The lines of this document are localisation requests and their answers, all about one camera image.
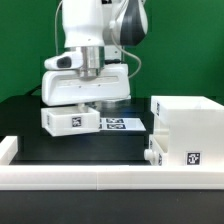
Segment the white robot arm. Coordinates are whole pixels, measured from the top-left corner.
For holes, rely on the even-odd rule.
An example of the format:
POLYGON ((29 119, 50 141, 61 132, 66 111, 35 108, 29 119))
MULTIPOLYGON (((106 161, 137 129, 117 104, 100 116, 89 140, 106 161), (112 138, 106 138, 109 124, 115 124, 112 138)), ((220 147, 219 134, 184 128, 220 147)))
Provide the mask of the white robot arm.
POLYGON ((138 45, 148 31, 143 0, 62 0, 65 52, 44 62, 49 106, 126 98, 128 66, 108 52, 138 45))

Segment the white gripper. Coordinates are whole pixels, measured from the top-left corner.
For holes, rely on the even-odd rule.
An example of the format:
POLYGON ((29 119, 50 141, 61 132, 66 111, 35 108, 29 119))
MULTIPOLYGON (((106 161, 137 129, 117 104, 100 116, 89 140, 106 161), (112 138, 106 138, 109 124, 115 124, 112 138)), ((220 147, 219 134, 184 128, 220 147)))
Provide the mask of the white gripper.
POLYGON ((44 62, 42 100, 48 106, 127 98, 128 66, 104 63, 103 48, 75 48, 44 62))

